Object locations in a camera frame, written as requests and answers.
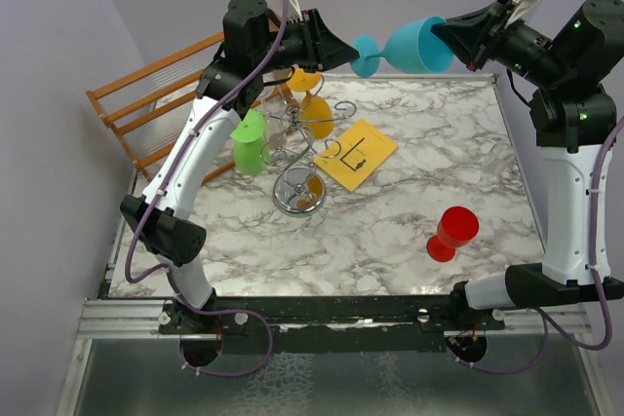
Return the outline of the orange plastic wine glass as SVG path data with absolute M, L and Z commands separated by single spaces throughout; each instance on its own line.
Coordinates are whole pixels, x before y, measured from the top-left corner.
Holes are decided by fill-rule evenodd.
M 300 122 L 317 140 L 328 137 L 334 128 L 330 106 L 319 96 L 323 84 L 324 78 L 320 72 L 306 72 L 301 68 L 297 68 L 287 81 L 292 92 L 305 93 L 300 102 Z

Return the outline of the red plastic wine glass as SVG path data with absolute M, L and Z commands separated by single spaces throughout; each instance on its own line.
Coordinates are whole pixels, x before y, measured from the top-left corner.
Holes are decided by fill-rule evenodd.
M 427 253 L 437 262 L 449 262 L 456 251 L 470 243 L 479 231 L 480 222 L 472 210 L 461 206 L 450 207 L 443 213 L 436 234 L 427 241 Z

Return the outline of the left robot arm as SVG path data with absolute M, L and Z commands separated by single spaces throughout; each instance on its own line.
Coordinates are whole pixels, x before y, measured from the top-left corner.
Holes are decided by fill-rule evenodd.
M 131 244 L 143 244 L 156 256 L 156 267 L 166 271 L 176 299 L 185 303 L 181 320 L 197 333 L 214 324 L 208 302 L 215 290 L 200 260 L 207 232 L 189 217 L 215 157 L 263 90 L 264 74 L 291 66 L 327 71 L 359 56 L 316 9 L 287 19 L 265 0 L 231 0 L 222 28 L 219 52 L 200 75 L 171 153 L 141 195 L 125 196 L 120 206 L 133 231 Z

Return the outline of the chrome wine glass rack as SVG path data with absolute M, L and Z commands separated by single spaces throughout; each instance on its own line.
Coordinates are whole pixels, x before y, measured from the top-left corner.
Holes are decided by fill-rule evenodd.
M 314 159 L 328 150 L 337 138 L 331 133 L 328 137 L 317 140 L 300 122 L 300 102 L 305 93 L 292 92 L 287 86 L 288 80 L 281 79 L 276 85 L 281 89 L 287 103 L 287 144 L 274 151 L 269 150 L 268 167 L 279 170 L 272 188 L 275 207 L 287 216 L 304 218 L 318 212 L 326 200 L 326 184 L 318 174 Z M 329 106 L 334 126 L 352 118 L 357 111 L 356 104 L 349 100 L 341 100 Z

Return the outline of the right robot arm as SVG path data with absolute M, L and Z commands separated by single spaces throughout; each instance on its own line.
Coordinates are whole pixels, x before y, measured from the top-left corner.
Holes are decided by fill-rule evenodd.
M 469 329 L 484 310 L 618 300 L 601 225 L 616 104 L 603 79 L 623 58 L 622 0 L 585 0 L 553 39 L 513 19 L 518 6 L 497 0 L 432 26 L 471 71 L 492 60 L 536 86 L 528 103 L 545 161 L 548 227 L 544 257 L 502 274 L 456 284 L 449 321 Z

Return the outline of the blue plastic wine glass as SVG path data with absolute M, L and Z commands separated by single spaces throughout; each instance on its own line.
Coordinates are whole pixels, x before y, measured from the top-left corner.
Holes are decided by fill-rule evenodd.
M 361 78 L 374 75 L 384 58 L 394 69 L 408 74 L 446 72 L 454 59 L 453 52 L 433 32 L 443 25 L 441 17 L 429 17 L 407 23 L 397 29 L 380 49 L 369 35 L 357 37 L 352 47 L 359 57 L 350 62 L 352 71 Z

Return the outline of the green plastic wine glass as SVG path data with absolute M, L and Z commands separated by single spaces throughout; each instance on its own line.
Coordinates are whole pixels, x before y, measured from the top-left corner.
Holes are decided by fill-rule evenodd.
M 254 109 L 248 111 L 232 132 L 231 138 L 235 141 L 233 158 L 240 173 L 258 175 L 267 169 L 270 156 L 264 132 L 264 116 Z

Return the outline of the clear wine glass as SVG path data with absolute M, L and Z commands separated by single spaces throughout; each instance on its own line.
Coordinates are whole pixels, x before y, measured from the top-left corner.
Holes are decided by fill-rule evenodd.
M 511 147 L 497 142 L 485 154 L 481 164 L 482 172 L 500 175 L 513 163 L 514 158 L 514 152 Z
M 259 105 L 256 108 L 264 116 L 264 137 L 270 151 L 287 144 L 285 130 L 288 119 L 285 117 L 287 103 L 279 87 L 264 90 L 258 97 Z

